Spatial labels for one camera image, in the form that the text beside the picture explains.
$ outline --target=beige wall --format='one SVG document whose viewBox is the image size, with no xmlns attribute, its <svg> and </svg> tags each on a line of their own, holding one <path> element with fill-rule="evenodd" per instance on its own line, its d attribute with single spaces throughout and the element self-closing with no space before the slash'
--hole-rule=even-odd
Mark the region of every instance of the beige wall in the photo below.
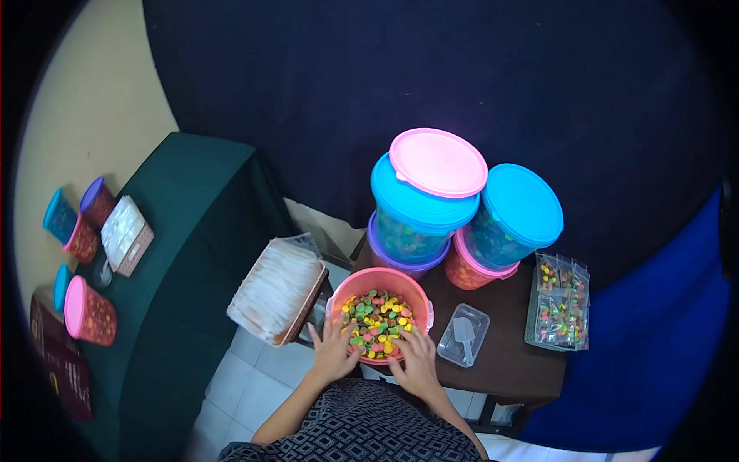
<svg viewBox="0 0 739 462">
<path fill-rule="evenodd" d="M 41 227 L 54 191 L 62 187 L 77 207 L 90 182 L 105 174 L 116 194 L 176 131 L 151 59 L 141 1 L 91 0 L 52 59 L 21 145 L 15 234 L 27 310 L 31 293 L 50 286 L 61 263 L 76 265 Z M 286 202 L 323 251 L 348 256 L 361 238 L 362 231 L 345 222 Z"/>
</svg>

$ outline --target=clear plastic box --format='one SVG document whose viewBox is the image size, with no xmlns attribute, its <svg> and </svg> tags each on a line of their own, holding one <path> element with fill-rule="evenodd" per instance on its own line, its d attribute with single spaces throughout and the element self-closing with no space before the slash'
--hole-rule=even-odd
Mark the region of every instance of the clear plastic box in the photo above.
<svg viewBox="0 0 739 462">
<path fill-rule="evenodd" d="M 472 331 L 474 332 L 474 340 L 472 341 L 472 365 L 480 352 L 485 340 L 485 334 L 490 327 L 490 316 L 482 311 L 473 308 L 466 303 L 460 303 L 452 314 L 452 318 L 446 325 L 441 341 L 436 347 L 439 356 L 447 361 L 453 362 L 461 367 L 468 367 L 464 362 L 464 345 L 454 340 L 454 318 L 467 318 L 472 322 Z"/>
</svg>

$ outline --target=dark blue backdrop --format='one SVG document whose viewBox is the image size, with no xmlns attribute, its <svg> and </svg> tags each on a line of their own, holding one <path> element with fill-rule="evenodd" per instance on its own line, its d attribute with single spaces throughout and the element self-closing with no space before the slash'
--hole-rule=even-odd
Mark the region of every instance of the dark blue backdrop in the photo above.
<svg viewBox="0 0 739 462">
<path fill-rule="evenodd" d="M 374 207 L 373 163 L 412 127 L 459 134 L 489 166 L 541 174 L 565 212 L 550 250 L 585 261 L 593 291 L 608 289 L 594 299 L 593 350 L 573 355 L 562 398 L 522 437 L 597 450 L 664 442 L 709 361 L 725 288 L 718 261 L 675 254 L 674 267 L 635 268 L 706 203 L 730 150 L 704 65 L 664 5 L 143 4 L 180 128 L 257 146 L 286 196 L 355 227 Z M 701 258 L 715 254 L 705 223 L 690 225 Z"/>
</svg>

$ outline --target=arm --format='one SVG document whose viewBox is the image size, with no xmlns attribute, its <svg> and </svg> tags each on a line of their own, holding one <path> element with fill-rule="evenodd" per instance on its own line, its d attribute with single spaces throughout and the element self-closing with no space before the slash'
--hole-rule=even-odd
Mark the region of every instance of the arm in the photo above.
<svg viewBox="0 0 739 462">
<path fill-rule="evenodd" d="M 390 371 L 395 380 L 405 391 L 421 398 L 436 415 L 467 435 L 483 460 L 487 461 L 488 453 L 485 447 L 454 408 L 444 388 L 439 384 L 439 379 L 436 377 L 436 345 L 434 342 L 428 336 L 419 333 L 410 334 L 405 330 L 400 330 L 400 333 L 404 340 L 393 339 L 393 341 L 403 353 L 406 369 L 403 370 L 395 358 L 388 358 Z"/>
<path fill-rule="evenodd" d="M 303 422 L 308 410 L 316 402 L 328 384 L 344 377 L 357 365 L 361 351 L 355 350 L 347 356 L 347 345 L 354 324 L 345 332 L 333 328 L 329 319 L 324 323 L 323 341 L 313 325 L 308 325 L 316 358 L 300 385 L 254 433 L 251 442 L 260 446 L 271 444 L 280 438 L 293 435 Z"/>
</svg>

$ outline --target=brown tablecloth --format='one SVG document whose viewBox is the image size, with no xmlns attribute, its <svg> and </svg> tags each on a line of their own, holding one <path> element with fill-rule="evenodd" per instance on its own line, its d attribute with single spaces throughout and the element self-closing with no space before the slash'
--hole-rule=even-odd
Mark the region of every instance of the brown tablecloth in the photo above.
<svg viewBox="0 0 739 462">
<path fill-rule="evenodd" d="M 364 241 L 353 273 L 372 266 L 370 245 Z M 434 304 L 435 322 L 429 335 L 439 342 L 454 309 L 467 303 L 490 316 L 490 329 L 474 365 L 468 369 L 437 358 L 439 382 L 445 387 L 494 395 L 501 404 L 538 405 L 559 397 L 567 356 L 523 341 L 531 266 L 521 264 L 506 280 L 493 281 L 476 291 L 453 285 L 443 263 L 426 273 L 420 285 Z M 387 367 L 376 367 L 390 375 Z"/>
</svg>

